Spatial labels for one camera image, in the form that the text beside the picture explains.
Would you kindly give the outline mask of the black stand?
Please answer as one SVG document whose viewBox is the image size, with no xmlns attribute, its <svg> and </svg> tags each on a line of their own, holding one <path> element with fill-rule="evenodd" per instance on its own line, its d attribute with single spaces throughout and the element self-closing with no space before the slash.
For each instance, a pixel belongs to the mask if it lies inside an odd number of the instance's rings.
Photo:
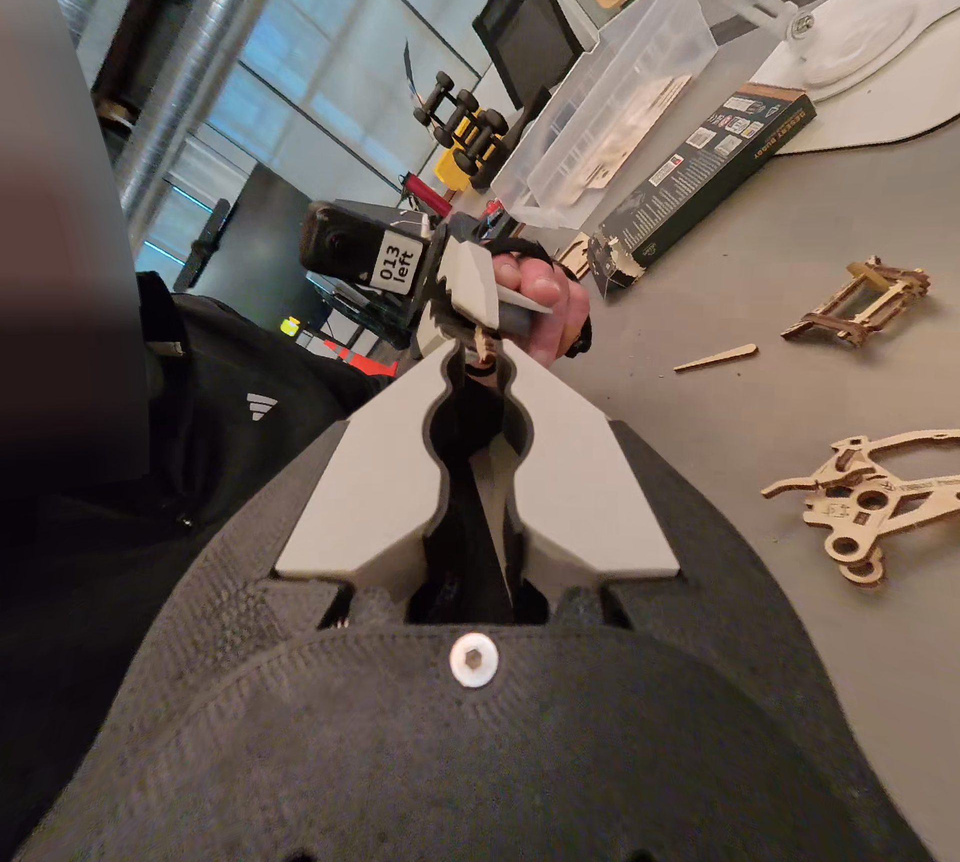
<svg viewBox="0 0 960 862">
<path fill-rule="evenodd" d="M 185 293 L 196 285 L 210 258 L 220 247 L 231 212 L 232 204 L 227 199 L 216 202 L 206 224 L 191 244 L 189 255 L 174 280 L 173 292 Z"/>
</svg>

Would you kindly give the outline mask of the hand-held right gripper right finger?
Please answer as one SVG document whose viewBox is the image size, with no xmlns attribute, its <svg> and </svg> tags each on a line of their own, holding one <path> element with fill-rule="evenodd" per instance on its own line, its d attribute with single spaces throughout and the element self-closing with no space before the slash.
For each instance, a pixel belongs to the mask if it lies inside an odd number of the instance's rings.
<svg viewBox="0 0 960 862">
<path fill-rule="evenodd" d="M 480 498 L 508 586 L 676 577 L 612 421 L 511 341 L 497 367 L 502 429 L 480 451 Z"/>
</svg>

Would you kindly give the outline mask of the red cylinder tool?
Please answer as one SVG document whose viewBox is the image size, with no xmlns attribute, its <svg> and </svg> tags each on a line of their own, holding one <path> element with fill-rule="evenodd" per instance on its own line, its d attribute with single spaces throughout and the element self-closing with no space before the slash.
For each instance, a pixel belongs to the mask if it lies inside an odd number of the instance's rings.
<svg viewBox="0 0 960 862">
<path fill-rule="evenodd" d="M 424 207 L 431 215 L 445 218 L 452 211 L 448 200 L 427 185 L 418 175 L 407 172 L 401 181 L 402 191 L 411 200 Z"/>
</svg>

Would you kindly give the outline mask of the wooden frame assembly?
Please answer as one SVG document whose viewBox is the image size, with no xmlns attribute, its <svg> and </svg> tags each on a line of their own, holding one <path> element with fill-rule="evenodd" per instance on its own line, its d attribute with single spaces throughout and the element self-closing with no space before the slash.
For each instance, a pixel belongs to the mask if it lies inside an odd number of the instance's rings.
<svg viewBox="0 0 960 862">
<path fill-rule="evenodd" d="M 783 331 L 782 339 L 825 331 L 849 348 L 860 349 L 930 292 L 930 277 L 923 269 L 887 266 L 878 256 L 851 263 L 846 272 L 846 283 Z"/>
</svg>

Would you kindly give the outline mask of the black monitor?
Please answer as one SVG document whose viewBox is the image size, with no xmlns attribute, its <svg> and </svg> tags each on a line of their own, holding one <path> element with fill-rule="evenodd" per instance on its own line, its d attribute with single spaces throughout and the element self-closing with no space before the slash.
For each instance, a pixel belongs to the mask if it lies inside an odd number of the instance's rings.
<svg viewBox="0 0 960 862">
<path fill-rule="evenodd" d="M 558 0 L 487 0 L 472 28 L 516 110 L 557 87 L 584 53 Z"/>
</svg>

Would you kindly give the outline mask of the person's left hand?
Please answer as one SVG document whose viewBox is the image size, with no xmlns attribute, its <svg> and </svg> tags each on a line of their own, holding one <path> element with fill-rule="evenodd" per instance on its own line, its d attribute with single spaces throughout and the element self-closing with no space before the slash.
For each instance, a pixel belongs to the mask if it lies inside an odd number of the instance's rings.
<svg viewBox="0 0 960 862">
<path fill-rule="evenodd" d="M 492 264 L 499 286 L 550 310 L 534 313 L 526 339 L 517 342 L 533 360 L 549 368 L 581 336 L 591 312 L 586 289 L 554 262 L 505 253 L 493 256 Z"/>
</svg>

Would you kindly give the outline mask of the clear plastic container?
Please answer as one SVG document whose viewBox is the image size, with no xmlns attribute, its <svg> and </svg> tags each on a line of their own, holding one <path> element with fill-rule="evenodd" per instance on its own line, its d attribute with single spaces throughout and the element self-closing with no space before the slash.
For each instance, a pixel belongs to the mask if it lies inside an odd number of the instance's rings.
<svg viewBox="0 0 960 862">
<path fill-rule="evenodd" d="M 686 90 L 716 52 L 698 0 L 631 3 L 600 29 L 594 48 L 552 92 L 494 178 L 491 193 L 520 223 L 579 228 L 608 188 L 587 191 L 573 205 L 559 205 L 558 187 L 579 157 L 639 87 L 691 74 Z"/>
</svg>

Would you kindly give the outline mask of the wooden parts sheet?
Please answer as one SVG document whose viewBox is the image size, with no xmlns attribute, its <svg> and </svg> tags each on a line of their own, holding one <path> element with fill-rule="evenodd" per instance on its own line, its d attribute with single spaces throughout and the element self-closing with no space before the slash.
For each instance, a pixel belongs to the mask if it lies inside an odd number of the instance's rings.
<svg viewBox="0 0 960 862">
<path fill-rule="evenodd" d="M 639 87 L 558 186 L 558 204 L 570 206 L 587 191 L 605 189 L 693 78 L 691 74 L 664 77 Z"/>
</svg>

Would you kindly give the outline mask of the wooden model assembly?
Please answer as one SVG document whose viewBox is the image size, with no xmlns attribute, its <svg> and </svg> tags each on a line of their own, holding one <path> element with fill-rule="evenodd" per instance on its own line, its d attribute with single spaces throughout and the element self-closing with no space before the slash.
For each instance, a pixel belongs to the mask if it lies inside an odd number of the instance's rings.
<svg viewBox="0 0 960 862">
<path fill-rule="evenodd" d="M 957 474 L 905 480 L 882 465 L 880 456 L 900 449 L 956 444 L 957 429 L 913 431 L 834 442 L 831 456 L 811 475 L 764 488 L 766 499 L 803 492 L 806 524 L 828 530 L 823 548 L 852 585 L 875 588 L 885 580 L 881 542 L 958 515 Z"/>
</svg>

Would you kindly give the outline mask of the person's black jacket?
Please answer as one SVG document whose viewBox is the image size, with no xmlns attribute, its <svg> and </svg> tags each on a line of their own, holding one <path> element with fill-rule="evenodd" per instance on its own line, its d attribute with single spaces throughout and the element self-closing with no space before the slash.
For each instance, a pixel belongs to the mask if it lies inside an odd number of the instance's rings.
<svg viewBox="0 0 960 862">
<path fill-rule="evenodd" d="M 6 503 L 1 850 L 10 860 L 90 749 L 143 638 L 212 536 L 391 379 L 224 303 L 137 275 L 150 467 Z"/>
</svg>

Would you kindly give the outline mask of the black model kit box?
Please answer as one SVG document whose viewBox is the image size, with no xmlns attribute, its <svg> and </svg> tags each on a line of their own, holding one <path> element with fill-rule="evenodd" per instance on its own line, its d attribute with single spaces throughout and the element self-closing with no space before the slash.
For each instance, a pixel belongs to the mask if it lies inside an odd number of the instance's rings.
<svg viewBox="0 0 960 862">
<path fill-rule="evenodd" d="M 634 285 L 816 114 L 802 90 L 741 85 L 590 236 L 601 297 Z"/>
</svg>

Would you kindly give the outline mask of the thin wooden stick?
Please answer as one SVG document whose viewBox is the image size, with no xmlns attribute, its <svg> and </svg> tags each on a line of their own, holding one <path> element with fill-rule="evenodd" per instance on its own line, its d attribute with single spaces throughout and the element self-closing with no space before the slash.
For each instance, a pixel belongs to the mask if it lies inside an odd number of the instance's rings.
<svg viewBox="0 0 960 862">
<path fill-rule="evenodd" d="M 755 343 L 749 343 L 686 364 L 677 365 L 672 369 L 672 371 L 677 374 L 698 371 L 714 365 L 728 364 L 750 359 L 759 353 L 759 346 Z"/>
</svg>

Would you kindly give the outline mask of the small wooden sub-assembly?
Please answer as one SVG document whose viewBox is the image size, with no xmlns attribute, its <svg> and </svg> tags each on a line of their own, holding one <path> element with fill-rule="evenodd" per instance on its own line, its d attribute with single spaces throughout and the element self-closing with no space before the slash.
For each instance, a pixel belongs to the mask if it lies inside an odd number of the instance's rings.
<svg viewBox="0 0 960 862">
<path fill-rule="evenodd" d="M 587 233 L 578 232 L 566 247 L 555 252 L 555 263 L 570 279 L 582 281 L 591 271 L 590 242 L 591 237 Z"/>
</svg>

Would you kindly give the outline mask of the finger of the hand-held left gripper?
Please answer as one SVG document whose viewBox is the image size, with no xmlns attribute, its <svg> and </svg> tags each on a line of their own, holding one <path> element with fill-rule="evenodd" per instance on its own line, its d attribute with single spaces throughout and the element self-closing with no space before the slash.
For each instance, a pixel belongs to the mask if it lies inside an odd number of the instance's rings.
<svg viewBox="0 0 960 862">
<path fill-rule="evenodd" d="M 460 316 L 480 326 L 499 325 L 494 257 L 486 247 L 448 241 L 440 257 L 437 281 Z"/>
<path fill-rule="evenodd" d="M 426 303 L 414 332 L 415 358 L 423 361 L 446 342 L 459 341 L 458 318 L 449 303 Z"/>
</svg>

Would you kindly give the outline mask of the orange striped object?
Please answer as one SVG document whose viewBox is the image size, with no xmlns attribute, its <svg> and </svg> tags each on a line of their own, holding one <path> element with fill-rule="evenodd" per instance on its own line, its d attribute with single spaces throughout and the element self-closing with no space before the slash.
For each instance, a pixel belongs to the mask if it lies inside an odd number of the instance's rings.
<svg viewBox="0 0 960 862">
<path fill-rule="evenodd" d="M 394 378 L 398 373 L 399 363 L 381 364 L 368 356 L 361 355 L 348 349 L 334 340 L 324 340 L 322 344 L 340 361 L 361 371 L 367 376 L 382 376 Z"/>
</svg>

